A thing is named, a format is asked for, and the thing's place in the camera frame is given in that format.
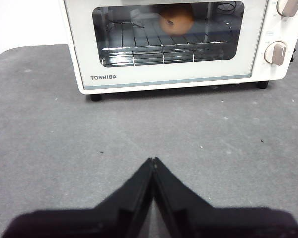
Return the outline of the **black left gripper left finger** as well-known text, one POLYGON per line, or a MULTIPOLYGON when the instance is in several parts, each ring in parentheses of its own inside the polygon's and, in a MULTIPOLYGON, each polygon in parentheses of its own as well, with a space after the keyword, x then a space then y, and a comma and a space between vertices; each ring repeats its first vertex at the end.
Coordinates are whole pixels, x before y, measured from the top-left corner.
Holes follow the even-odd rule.
POLYGON ((94 208, 37 210, 14 218, 4 238, 135 238, 153 200, 153 159, 147 159, 94 208))

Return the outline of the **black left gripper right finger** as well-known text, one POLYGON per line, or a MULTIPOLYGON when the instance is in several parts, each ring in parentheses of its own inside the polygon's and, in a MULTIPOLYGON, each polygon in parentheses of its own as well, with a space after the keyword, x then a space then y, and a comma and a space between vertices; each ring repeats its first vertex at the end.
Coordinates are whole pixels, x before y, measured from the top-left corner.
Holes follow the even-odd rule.
POLYGON ((268 207, 216 208, 154 159, 155 201, 173 238, 298 238, 298 223, 268 207))

